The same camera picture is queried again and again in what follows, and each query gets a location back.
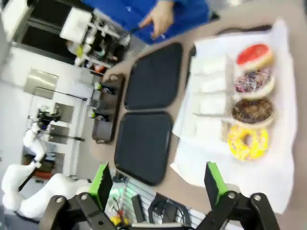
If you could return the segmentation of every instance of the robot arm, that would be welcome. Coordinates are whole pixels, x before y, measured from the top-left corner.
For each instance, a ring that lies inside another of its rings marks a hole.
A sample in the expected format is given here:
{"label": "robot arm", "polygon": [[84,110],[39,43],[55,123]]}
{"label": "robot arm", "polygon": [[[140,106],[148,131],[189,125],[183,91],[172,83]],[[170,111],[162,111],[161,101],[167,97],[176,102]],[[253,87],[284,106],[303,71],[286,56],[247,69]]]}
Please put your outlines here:
{"label": "robot arm", "polygon": [[27,131],[23,139],[24,145],[36,154],[35,158],[29,165],[10,165],[4,174],[1,184],[4,191],[2,201],[5,208],[19,211],[21,215],[28,218],[37,217],[42,214],[52,196],[61,195],[70,199],[76,194],[77,190],[89,184],[87,180],[75,182],[62,174],[56,174],[40,191],[30,198],[25,199],[20,194],[22,187],[34,175],[35,171],[41,167],[40,162],[46,155],[38,135],[47,129],[51,121],[59,121],[60,116],[58,113],[50,114],[45,110],[39,109],[37,118],[38,121],[32,124],[31,129]]}

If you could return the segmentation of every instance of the cabinet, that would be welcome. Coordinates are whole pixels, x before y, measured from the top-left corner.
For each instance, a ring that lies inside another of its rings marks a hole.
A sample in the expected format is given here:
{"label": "cabinet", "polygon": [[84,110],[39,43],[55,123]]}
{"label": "cabinet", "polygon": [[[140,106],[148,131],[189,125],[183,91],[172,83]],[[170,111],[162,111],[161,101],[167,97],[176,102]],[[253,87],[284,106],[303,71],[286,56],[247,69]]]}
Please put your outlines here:
{"label": "cabinet", "polygon": [[15,45],[74,64],[75,55],[68,51],[66,40],[59,36],[72,7],[92,10],[78,0],[40,0],[31,5],[13,37]]}

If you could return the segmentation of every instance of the chocolate frosted donut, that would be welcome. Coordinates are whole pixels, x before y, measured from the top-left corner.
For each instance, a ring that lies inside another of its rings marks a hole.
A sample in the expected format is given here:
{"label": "chocolate frosted donut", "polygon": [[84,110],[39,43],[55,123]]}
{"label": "chocolate frosted donut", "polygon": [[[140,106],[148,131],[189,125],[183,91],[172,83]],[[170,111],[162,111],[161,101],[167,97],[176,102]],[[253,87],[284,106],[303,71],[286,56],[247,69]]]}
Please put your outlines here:
{"label": "chocolate frosted donut", "polygon": [[272,79],[272,68],[264,68],[253,72],[247,72],[236,80],[237,92],[256,92],[266,86]]}
{"label": "chocolate frosted donut", "polygon": [[265,121],[273,114],[273,104],[268,98],[238,101],[232,109],[232,116],[242,123],[255,124]]}

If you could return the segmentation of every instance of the white paper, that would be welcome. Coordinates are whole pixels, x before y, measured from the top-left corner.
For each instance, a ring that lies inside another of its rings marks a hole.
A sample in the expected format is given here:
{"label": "white paper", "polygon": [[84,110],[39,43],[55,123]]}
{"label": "white paper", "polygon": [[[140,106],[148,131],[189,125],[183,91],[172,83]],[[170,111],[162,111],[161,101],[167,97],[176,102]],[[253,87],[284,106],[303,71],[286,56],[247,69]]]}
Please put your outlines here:
{"label": "white paper", "polygon": [[255,161],[238,161],[225,142],[204,140],[200,144],[182,135],[186,110],[189,109],[187,102],[191,97],[190,82],[173,128],[180,142],[171,167],[184,180],[204,187],[206,162],[216,162],[226,183],[237,185],[247,197],[257,192],[264,193],[277,213],[286,209],[294,175],[292,145],[296,135],[296,98],[293,60],[287,36],[286,24],[279,19],[268,33],[229,34],[195,43],[197,55],[204,58],[227,54],[235,59],[243,48],[259,42],[273,49],[276,84],[270,99],[275,106],[276,118],[269,130],[270,147],[264,157]]}

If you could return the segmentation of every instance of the table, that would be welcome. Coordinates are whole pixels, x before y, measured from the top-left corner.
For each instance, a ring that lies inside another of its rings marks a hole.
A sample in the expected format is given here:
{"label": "table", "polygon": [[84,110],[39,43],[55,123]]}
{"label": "table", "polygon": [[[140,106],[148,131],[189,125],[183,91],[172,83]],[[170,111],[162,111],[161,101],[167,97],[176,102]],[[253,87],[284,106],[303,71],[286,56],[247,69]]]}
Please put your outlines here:
{"label": "table", "polygon": [[[282,17],[289,28],[290,51],[294,58],[295,82],[298,109],[298,132],[294,144],[295,179],[292,197],[287,210],[283,215],[277,215],[281,229],[306,229],[307,228],[307,19],[304,9],[290,3],[274,2],[251,2],[242,5],[243,9],[234,11],[232,14],[222,16],[219,21],[198,27],[190,32],[175,37],[170,41],[153,46],[150,53],[162,46],[172,42],[180,42],[183,45],[183,59],[181,78],[178,87],[178,94],[174,102],[166,109],[175,120],[181,101],[185,92],[185,82],[188,67],[189,50],[195,40],[209,37],[218,31],[228,27],[253,27],[266,23],[273,23],[278,17]],[[129,77],[130,69],[135,60],[127,60],[110,69],[106,76],[111,73],[124,73]],[[119,111],[119,120],[127,111],[123,103]],[[97,145],[92,143],[92,155],[101,161],[109,161],[110,167],[114,167],[114,152],[118,126],[115,133],[115,140],[109,145]],[[172,135],[171,148],[169,152],[168,165],[173,162],[176,154],[178,137]],[[153,189],[165,196],[168,196],[188,207],[207,213],[210,210],[209,200],[204,188],[195,187],[186,183],[169,166],[163,182]]]}

